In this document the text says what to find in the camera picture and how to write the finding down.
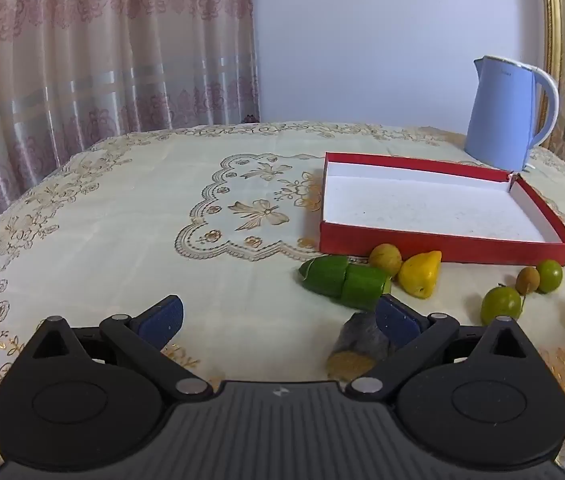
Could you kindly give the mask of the green tomato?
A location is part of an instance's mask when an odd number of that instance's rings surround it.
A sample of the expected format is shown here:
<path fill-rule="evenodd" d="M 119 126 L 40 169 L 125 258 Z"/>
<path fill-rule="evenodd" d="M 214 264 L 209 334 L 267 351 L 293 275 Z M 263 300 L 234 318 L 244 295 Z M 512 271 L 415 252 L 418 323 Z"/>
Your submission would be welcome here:
<path fill-rule="evenodd" d="M 547 259 L 537 265 L 540 283 L 537 290 L 543 294 L 555 292 L 563 282 L 563 267 L 555 260 Z"/>
<path fill-rule="evenodd" d="M 516 289 L 496 286 L 482 299 L 480 318 L 483 325 L 489 325 L 499 316 L 517 320 L 522 314 L 522 298 Z"/>

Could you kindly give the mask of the brown longan with stem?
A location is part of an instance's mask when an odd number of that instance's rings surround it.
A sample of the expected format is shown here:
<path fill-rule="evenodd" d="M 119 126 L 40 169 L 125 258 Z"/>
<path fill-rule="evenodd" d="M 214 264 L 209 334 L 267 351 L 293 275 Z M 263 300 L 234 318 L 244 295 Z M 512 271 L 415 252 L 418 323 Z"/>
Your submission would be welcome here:
<path fill-rule="evenodd" d="M 540 287 L 540 273 L 534 266 L 523 268 L 516 278 L 515 289 L 521 297 L 521 305 L 525 305 L 525 300 Z"/>

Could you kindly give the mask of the dark eggplant piece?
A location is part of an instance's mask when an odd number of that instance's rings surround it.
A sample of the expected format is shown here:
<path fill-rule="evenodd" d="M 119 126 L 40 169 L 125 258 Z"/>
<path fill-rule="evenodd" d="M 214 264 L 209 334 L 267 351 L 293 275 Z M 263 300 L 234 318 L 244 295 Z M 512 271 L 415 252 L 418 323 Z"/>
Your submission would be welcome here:
<path fill-rule="evenodd" d="M 342 326 L 326 361 L 326 374 L 337 382 L 352 382 L 391 356 L 391 341 L 380 332 L 376 315 L 356 312 Z"/>

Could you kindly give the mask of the green cucumber end piece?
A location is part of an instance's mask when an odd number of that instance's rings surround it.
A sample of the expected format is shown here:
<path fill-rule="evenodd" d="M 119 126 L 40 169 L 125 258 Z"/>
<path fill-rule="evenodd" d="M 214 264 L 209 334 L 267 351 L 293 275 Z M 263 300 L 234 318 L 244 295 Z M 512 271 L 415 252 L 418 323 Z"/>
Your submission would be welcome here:
<path fill-rule="evenodd" d="M 328 255 L 305 261 L 299 267 L 301 285 L 311 292 L 338 298 L 349 266 L 347 256 Z"/>

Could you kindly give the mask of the yellow pepper wedge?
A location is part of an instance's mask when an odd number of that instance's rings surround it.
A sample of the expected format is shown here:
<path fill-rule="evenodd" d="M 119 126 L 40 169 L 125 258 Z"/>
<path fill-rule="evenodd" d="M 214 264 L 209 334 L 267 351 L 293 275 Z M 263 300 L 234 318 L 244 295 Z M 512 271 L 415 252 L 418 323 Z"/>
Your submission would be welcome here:
<path fill-rule="evenodd" d="M 442 252 L 422 252 L 403 262 L 397 281 L 409 295 L 418 299 L 427 299 L 435 291 L 438 281 Z"/>

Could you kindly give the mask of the red shallow cardboard box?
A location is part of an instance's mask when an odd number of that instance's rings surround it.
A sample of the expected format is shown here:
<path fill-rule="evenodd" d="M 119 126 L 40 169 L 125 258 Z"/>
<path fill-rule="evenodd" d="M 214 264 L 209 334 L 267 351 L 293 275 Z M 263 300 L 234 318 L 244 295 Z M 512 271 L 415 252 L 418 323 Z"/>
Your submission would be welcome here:
<path fill-rule="evenodd" d="M 325 155 L 319 249 L 367 257 L 381 244 L 403 258 L 565 264 L 565 224 L 521 174 L 389 155 Z"/>

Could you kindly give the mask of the small yellow round fruit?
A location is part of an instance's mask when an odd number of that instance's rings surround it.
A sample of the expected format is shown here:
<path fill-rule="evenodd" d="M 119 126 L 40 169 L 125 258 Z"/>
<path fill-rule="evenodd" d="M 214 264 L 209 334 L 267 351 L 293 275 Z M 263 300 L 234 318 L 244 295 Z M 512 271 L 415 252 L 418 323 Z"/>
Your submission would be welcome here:
<path fill-rule="evenodd" d="M 368 257 L 368 264 L 385 272 L 389 278 L 394 278 L 400 272 L 403 258 L 397 246 L 380 244 L 371 251 Z"/>

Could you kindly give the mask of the blue electric kettle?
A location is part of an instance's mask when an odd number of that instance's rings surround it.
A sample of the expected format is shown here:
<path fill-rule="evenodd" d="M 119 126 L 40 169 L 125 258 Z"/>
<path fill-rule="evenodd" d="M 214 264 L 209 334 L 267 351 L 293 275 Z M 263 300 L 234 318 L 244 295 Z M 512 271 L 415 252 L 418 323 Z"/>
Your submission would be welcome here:
<path fill-rule="evenodd" d="M 468 155 L 494 168 L 520 172 L 531 150 L 554 129 L 559 112 L 555 79 L 522 62 L 484 55 L 473 61 L 478 88 L 466 134 Z"/>

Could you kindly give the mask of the cream embroidered tablecloth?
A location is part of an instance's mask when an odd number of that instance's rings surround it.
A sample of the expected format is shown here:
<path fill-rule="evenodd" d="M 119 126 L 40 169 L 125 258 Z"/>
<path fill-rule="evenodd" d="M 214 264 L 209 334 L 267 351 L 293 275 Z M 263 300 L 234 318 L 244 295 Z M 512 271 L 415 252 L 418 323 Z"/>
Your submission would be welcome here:
<path fill-rule="evenodd" d="M 92 327 L 175 295 L 184 321 L 162 352 L 213 394 L 176 405 L 156 437 L 119 462 L 33 469 L 0 455 L 0 479 L 565 479 L 565 440 L 548 466 L 439 463 L 383 404 L 350 398 L 349 382 L 326 374 L 345 322 L 376 308 L 301 285 L 302 263 L 332 255 L 319 249 L 325 155 L 495 169 L 464 144 L 433 128 L 280 122 L 129 133 L 72 156 L 0 216 L 0 382 L 50 316 Z M 537 148 L 512 174 L 565 224 L 565 162 Z M 533 292 L 515 321 L 565 393 L 560 265 L 560 288 Z M 483 297 L 515 288 L 525 267 L 442 259 L 429 298 L 404 292 L 397 275 L 385 295 L 485 326 Z"/>

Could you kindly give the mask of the pink floral curtain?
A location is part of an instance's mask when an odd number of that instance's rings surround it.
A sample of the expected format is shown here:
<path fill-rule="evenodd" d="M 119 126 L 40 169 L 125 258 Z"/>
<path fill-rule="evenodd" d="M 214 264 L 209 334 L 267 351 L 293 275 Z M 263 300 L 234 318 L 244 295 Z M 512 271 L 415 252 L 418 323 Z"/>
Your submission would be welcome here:
<path fill-rule="evenodd" d="M 258 115 L 252 0 L 0 0 L 0 214 L 101 140 Z"/>

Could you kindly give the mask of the gold wall moulding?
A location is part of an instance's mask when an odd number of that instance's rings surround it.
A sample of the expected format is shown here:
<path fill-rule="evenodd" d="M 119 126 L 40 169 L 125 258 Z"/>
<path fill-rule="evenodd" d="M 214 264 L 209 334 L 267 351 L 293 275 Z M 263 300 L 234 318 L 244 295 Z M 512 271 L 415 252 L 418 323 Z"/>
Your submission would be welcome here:
<path fill-rule="evenodd" d="M 563 69 L 563 0 L 543 0 L 544 68 L 560 83 Z"/>

